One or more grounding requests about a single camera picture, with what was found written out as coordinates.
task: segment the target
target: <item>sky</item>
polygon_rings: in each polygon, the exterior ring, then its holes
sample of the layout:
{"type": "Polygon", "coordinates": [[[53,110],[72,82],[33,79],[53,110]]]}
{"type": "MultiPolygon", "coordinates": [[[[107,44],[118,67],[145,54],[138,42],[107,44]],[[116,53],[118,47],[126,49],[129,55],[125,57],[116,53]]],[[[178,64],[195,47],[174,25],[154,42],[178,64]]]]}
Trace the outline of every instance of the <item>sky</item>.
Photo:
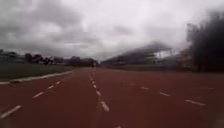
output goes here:
{"type": "Polygon", "coordinates": [[[102,60],[154,41],[184,48],[224,0],[0,0],[0,48],[102,60]]]}

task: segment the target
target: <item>track surface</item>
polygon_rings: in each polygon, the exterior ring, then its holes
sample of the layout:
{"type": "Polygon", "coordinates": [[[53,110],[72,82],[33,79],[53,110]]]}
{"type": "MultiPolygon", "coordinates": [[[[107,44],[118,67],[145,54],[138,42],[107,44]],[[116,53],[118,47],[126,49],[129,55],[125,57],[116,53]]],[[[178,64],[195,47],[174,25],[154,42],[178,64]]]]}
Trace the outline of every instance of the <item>track surface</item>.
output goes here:
{"type": "Polygon", "coordinates": [[[1,128],[222,128],[224,76],[81,69],[0,86],[1,128]]]}

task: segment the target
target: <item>grass field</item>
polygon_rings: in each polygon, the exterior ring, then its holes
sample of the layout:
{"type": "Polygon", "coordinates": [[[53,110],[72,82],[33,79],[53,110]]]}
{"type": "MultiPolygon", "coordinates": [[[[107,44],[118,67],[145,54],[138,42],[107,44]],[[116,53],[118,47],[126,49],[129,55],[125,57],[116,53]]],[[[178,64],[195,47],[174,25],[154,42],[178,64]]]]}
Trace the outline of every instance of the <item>grass field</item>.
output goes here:
{"type": "Polygon", "coordinates": [[[8,81],[30,76],[61,73],[74,69],[62,65],[38,65],[25,63],[0,63],[0,81],[8,81]]]}

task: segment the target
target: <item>cloud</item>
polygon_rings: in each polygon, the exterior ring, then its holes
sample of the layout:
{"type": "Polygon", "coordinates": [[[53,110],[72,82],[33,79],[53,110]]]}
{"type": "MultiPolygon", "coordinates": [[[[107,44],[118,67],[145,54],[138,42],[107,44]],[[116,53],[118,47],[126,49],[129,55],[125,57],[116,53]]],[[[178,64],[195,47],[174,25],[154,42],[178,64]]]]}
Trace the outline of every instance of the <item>cloud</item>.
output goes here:
{"type": "Polygon", "coordinates": [[[82,52],[86,51],[84,45],[98,42],[82,30],[80,15],[58,0],[36,0],[35,5],[23,0],[22,6],[19,0],[17,4],[11,3],[2,3],[10,7],[5,8],[7,16],[0,15],[2,48],[44,55],[87,56],[90,53],[82,52]]]}
{"type": "Polygon", "coordinates": [[[186,24],[223,0],[0,0],[0,48],[108,58],[155,40],[182,47],[186,24]]]}

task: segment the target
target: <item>white lane line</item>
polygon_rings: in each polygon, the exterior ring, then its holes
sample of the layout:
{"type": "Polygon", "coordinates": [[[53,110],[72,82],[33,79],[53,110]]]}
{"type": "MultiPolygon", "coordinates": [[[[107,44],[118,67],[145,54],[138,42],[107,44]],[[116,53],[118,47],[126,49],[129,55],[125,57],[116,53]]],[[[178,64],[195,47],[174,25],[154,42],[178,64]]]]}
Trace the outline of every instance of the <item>white lane line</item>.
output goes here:
{"type": "Polygon", "coordinates": [[[44,92],[37,93],[36,95],[33,96],[33,98],[37,98],[37,97],[41,96],[42,94],[44,94],[44,92]]]}
{"type": "Polygon", "coordinates": [[[160,95],[163,95],[163,96],[170,96],[169,94],[166,94],[164,92],[159,92],[160,95]]]}
{"type": "Polygon", "coordinates": [[[48,89],[52,89],[53,87],[54,87],[53,85],[52,86],[49,86],[48,89]]]}
{"type": "Polygon", "coordinates": [[[56,84],[58,85],[58,84],[60,84],[61,82],[60,81],[58,81],[56,84]]]}
{"type": "Polygon", "coordinates": [[[16,107],[12,108],[11,110],[9,110],[9,111],[7,111],[7,112],[1,114],[0,118],[1,118],[1,119],[6,118],[6,117],[8,117],[9,115],[11,115],[12,113],[14,113],[14,112],[16,112],[17,110],[19,110],[20,108],[22,108],[22,106],[18,105],[18,106],[16,106],[16,107]]]}
{"type": "Polygon", "coordinates": [[[101,93],[100,93],[99,91],[96,91],[96,94],[97,94],[98,96],[101,96],[101,93]]]}
{"type": "Polygon", "coordinates": [[[93,85],[93,87],[94,87],[95,89],[97,88],[95,84],[93,85]]]}
{"type": "Polygon", "coordinates": [[[131,86],[135,86],[136,84],[135,84],[135,83],[130,83],[129,85],[131,85],[131,86]]]}
{"type": "Polygon", "coordinates": [[[110,111],[110,108],[107,106],[107,104],[104,101],[101,101],[100,103],[101,103],[104,111],[106,111],[106,112],[109,112],[110,111]]]}
{"type": "Polygon", "coordinates": [[[208,89],[208,90],[213,90],[215,88],[209,88],[209,87],[200,87],[199,89],[208,89]]]}
{"type": "Polygon", "coordinates": [[[185,100],[186,102],[189,102],[189,103],[192,103],[192,104],[196,104],[196,105],[199,105],[199,106],[205,106],[204,103],[199,103],[199,102],[195,102],[193,100],[185,100]]]}
{"type": "Polygon", "coordinates": [[[141,87],[141,89],[144,89],[144,90],[149,90],[149,88],[146,88],[146,87],[141,87]]]}

